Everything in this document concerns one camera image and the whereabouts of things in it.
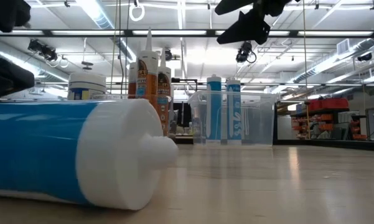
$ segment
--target ductwork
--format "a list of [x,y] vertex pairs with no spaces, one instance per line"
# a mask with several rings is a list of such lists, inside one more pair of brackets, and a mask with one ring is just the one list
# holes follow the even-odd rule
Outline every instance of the ductwork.
[[52,68],[46,63],[22,53],[2,42],[0,42],[0,58],[5,58],[21,68],[32,72],[35,77],[37,75],[51,75],[63,82],[68,82],[69,75],[65,72]]
[[346,39],[338,44],[338,50],[313,62],[309,68],[299,70],[293,78],[294,83],[299,83],[311,76],[320,74],[352,57],[358,57],[365,52],[374,50],[374,39],[355,40]]
[[[113,22],[108,17],[100,0],[77,0],[77,3],[87,13],[94,23],[101,29],[115,29]],[[127,57],[129,62],[136,60],[136,55],[131,51],[122,38],[110,38],[119,47],[120,51]]]

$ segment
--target cable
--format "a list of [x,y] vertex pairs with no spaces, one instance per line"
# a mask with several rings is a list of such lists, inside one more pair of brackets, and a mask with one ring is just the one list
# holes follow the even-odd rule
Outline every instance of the cable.
[[[113,32],[113,39],[116,40],[116,25],[118,23],[118,3],[119,3],[119,0],[116,0],[116,10],[115,10],[115,31]],[[114,67],[114,60],[115,60],[115,45],[116,45],[116,41],[113,42],[113,49],[112,49],[112,68],[111,68],[111,85],[110,85],[110,94],[112,94],[112,82],[113,82],[113,67]]]
[[250,55],[254,55],[255,56],[255,60],[252,61],[252,62],[250,62],[248,59],[246,59],[246,61],[249,62],[249,63],[255,63],[257,61],[257,55],[254,52],[251,52]]
[[[138,22],[141,19],[143,19],[144,16],[145,16],[145,7],[142,4],[140,4],[138,0],[134,0],[134,4],[136,4],[137,6],[133,5],[133,7],[130,7],[131,4],[130,4],[130,0],[129,0],[128,18],[130,18],[134,22]],[[134,15],[133,15],[133,10],[137,9],[137,8],[141,9],[141,15],[139,17],[135,18]]]
[[[304,68],[305,68],[305,73],[307,74],[307,45],[306,45],[306,0],[303,0],[303,26],[304,26]],[[307,113],[307,127],[310,126],[310,118],[309,118],[309,107],[308,105],[306,106],[306,113]],[[309,139],[311,139],[311,132],[308,130],[309,134]]]
[[[119,33],[120,33],[120,18],[121,18],[121,16],[119,16]],[[127,16],[127,24],[126,24],[126,29],[129,29],[129,15]],[[129,38],[128,37],[126,37],[126,49],[127,49],[127,46],[128,46],[128,40],[129,40]],[[127,56],[128,56],[128,50],[126,50],[126,53],[125,53],[125,55],[124,55],[124,58],[125,58],[125,62],[126,62],[126,67],[127,67]],[[122,94],[122,92],[123,92],[123,81],[124,81],[124,79],[127,79],[127,68],[126,68],[126,70],[124,71],[125,72],[125,74],[126,75],[124,75],[124,73],[123,73],[123,63],[122,63],[122,57],[120,56],[120,59],[119,59],[119,61],[120,61],[120,67],[121,67],[121,69],[122,69],[122,81],[121,81],[121,86],[120,86],[120,94]]]

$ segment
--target blue label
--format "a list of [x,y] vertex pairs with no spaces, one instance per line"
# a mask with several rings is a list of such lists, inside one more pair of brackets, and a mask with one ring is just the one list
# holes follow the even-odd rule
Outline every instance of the blue label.
[[0,103],[0,190],[88,204],[77,180],[76,152],[97,104]]
[[228,85],[227,92],[234,93],[227,94],[227,139],[242,140],[241,86]]
[[207,88],[213,92],[207,95],[206,138],[209,140],[221,140],[222,83],[208,82]]

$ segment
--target ceiling beam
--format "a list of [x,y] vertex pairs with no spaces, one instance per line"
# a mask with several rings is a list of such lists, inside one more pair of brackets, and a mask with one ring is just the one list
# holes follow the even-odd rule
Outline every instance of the ceiling beam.
[[[153,29],[153,37],[219,37],[224,30],[218,29]],[[106,37],[113,38],[115,30],[80,30],[80,29],[22,29],[11,33],[0,31],[0,37]],[[122,30],[116,31],[117,37],[147,37],[148,30]],[[303,30],[272,30],[269,38],[304,38]],[[307,39],[366,39],[374,38],[374,30],[306,30]]]

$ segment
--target white tube nozzle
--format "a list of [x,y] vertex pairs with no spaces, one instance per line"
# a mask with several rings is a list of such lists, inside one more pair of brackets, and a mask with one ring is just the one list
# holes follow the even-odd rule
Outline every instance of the white tube nozzle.
[[161,67],[166,67],[166,54],[164,52],[164,48],[162,49],[161,55]]
[[138,162],[146,170],[166,168],[177,159],[179,148],[170,138],[146,134],[139,143]]
[[145,47],[146,51],[152,51],[152,33],[151,28],[148,29],[148,35],[147,35],[147,45]]

